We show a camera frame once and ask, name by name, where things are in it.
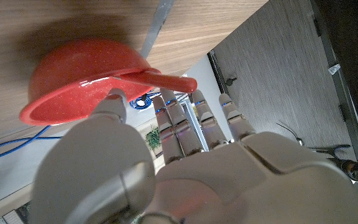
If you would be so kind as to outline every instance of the blue cable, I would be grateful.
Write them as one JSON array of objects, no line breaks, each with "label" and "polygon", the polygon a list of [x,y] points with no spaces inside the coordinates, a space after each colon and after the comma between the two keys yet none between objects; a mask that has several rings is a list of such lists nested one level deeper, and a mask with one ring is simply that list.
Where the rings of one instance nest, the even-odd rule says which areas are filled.
[{"label": "blue cable", "polygon": [[137,104],[138,101],[140,101],[140,100],[143,101],[143,96],[140,96],[140,97],[136,98],[135,100],[132,100],[131,102],[129,102],[129,105],[134,109],[144,110],[144,109],[148,108],[153,103],[153,100],[151,99],[151,96],[155,96],[155,95],[158,95],[158,94],[160,94],[160,93],[159,92],[158,93],[146,93],[145,94],[146,97],[145,97],[143,106],[140,106],[140,105]]},{"label": "blue cable", "polygon": [[25,143],[21,144],[20,146],[17,146],[11,150],[8,150],[6,152],[3,152],[0,154],[0,157],[2,156],[6,156],[16,150],[19,150],[21,148],[23,148],[24,146],[30,144],[32,141],[34,140],[53,140],[53,139],[61,139],[62,137],[40,137],[41,134],[43,134],[44,132],[46,132],[46,130],[48,130],[50,128],[50,125],[46,126],[43,128],[43,130],[41,130],[40,132],[38,132],[34,137],[32,138],[21,138],[21,139],[15,139],[15,140],[12,140],[12,141],[7,141],[7,142],[3,142],[3,143],[0,143],[0,147],[3,147],[3,146],[6,146],[8,144],[12,144],[12,143],[15,143],[15,142],[20,142],[20,141],[25,141]]}]

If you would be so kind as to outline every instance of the wooden tabletop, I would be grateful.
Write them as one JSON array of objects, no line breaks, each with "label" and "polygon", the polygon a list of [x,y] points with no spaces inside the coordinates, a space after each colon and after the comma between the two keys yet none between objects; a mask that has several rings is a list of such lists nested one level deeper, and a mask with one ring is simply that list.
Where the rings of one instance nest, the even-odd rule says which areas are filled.
[{"label": "wooden tabletop", "polygon": [[[176,0],[147,60],[182,75],[267,0]],[[102,37],[140,51],[160,2],[0,1],[0,142],[39,130],[19,120],[40,59],[69,40]]]}]

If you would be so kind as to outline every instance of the floor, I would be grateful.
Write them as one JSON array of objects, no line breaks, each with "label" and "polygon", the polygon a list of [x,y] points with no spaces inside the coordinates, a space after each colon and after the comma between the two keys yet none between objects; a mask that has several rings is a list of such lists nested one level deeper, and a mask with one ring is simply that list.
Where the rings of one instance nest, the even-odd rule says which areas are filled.
[{"label": "floor", "polygon": [[[309,0],[270,0],[215,49],[229,94],[258,131],[307,147],[351,144]],[[339,155],[355,159],[352,149]]]}]

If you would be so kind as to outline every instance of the red bowl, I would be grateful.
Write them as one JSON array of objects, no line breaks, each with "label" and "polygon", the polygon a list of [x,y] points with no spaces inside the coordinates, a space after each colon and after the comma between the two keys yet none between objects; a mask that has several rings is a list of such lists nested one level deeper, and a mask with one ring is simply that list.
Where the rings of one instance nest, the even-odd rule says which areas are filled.
[{"label": "red bowl", "polygon": [[50,52],[35,69],[29,104],[20,119],[50,125],[86,118],[112,88],[131,101],[153,87],[112,78],[116,75],[160,73],[135,50],[112,40],[76,40]]}]

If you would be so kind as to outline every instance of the red handle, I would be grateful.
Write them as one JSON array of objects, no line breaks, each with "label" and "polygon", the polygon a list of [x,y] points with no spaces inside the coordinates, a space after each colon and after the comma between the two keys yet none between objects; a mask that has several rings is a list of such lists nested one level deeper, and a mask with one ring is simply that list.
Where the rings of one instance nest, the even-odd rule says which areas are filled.
[{"label": "red handle", "polygon": [[140,72],[135,75],[124,74],[119,75],[119,78],[141,85],[166,88],[184,93],[193,93],[197,89],[197,81],[194,78],[159,75],[153,72]]}]

